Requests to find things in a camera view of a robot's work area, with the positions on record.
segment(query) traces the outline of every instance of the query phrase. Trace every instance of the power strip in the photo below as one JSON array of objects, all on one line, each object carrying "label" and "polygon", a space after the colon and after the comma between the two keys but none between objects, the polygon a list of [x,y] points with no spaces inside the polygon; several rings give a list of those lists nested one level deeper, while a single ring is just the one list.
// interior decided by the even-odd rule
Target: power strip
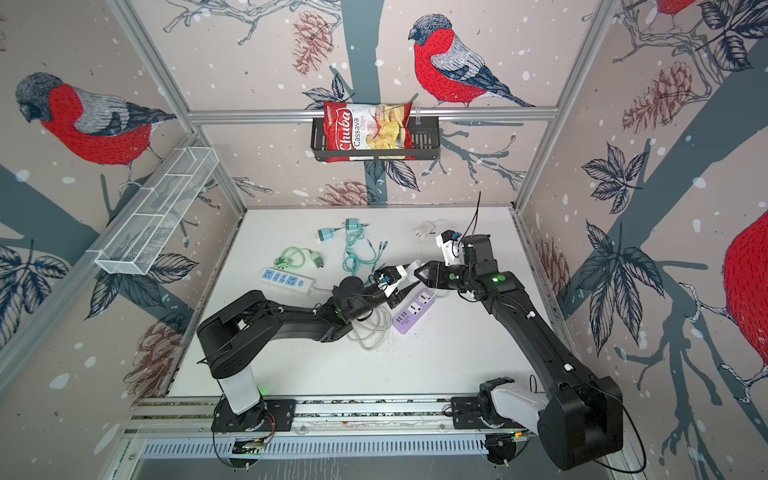
[{"label": "power strip", "polygon": [[429,310],[429,307],[435,302],[435,296],[428,288],[418,292],[413,297],[411,304],[406,307],[397,317],[395,317],[392,326],[405,335],[413,327],[414,323],[422,318]]},{"label": "power strip", "polygon": [[279,287],[294,292],[303,292],[309,294],[312,289],[315,280],[307,278],[305,276],[297,275],[293,272],[286,272],[285,270],[278,270],[277,268],[267,267],[261,270],[261,281],[266,283],[269,287]]}]

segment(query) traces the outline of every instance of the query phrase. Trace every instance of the white power adapter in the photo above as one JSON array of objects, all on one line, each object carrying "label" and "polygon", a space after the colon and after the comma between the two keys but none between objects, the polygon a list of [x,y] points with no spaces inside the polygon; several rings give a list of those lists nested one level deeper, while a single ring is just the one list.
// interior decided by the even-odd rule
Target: white power adapter
[{"label": "white power adapter", "polygon": [[432,222],[423,222],[416,229],[416,238],[426,238],[435,231],[435,224]]}]

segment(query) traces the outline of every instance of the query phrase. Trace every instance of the metal grate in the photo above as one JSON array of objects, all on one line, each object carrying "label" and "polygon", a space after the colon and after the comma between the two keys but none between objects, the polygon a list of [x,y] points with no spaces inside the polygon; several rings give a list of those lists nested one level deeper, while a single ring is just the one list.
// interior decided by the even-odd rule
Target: metal grate
[{"label": "metal grate", "polygon": [[146,275],[200,193],[219,157],[213,148],[188,147],[112,237],[96,259],[107,273]]},{"label": "metal grate", "polygon": [[[233,455],[236,440],[216,439],[219,455],[228,458],[253,458]],[[428,435],[366,435],[341,437],[276,437],[258,455],[260,458],[285,460],[296,458],[371,457],[410,455],[487,455],[485,435],[445,433]],[[194,439],[148,439],[141,458],[215,458],[210,437]]]}]

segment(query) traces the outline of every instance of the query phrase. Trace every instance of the white power strip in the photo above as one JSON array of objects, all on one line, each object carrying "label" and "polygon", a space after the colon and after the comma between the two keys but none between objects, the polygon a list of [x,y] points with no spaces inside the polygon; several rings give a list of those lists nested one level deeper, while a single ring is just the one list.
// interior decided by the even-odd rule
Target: white power strip
[{"label": "white power strip", "polygon": [[269,287],[279,287],[309,294],[315,280],[285,270],[267,267],[261,270],[260,279]]}]

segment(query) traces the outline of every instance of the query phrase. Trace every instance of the bird head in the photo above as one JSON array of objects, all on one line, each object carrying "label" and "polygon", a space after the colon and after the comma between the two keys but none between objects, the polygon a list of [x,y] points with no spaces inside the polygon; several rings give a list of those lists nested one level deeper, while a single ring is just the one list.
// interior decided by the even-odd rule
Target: bird head
[{"label": "bird head", "polygon": [[450,30],[453,28],[451,21],[445,15],[433,13],[431,15],[424,15],[411,28],[411,33],[408,35],[409,40],[413,40],[419,47],[423,47],[438,30]]},{"label": "bird head", "polygon": [[24,118],[30,122],[37,119],[53,121],[48,96],[63,84],[59,77],[40,71],[20,81],[16,87],[16,101]]}]

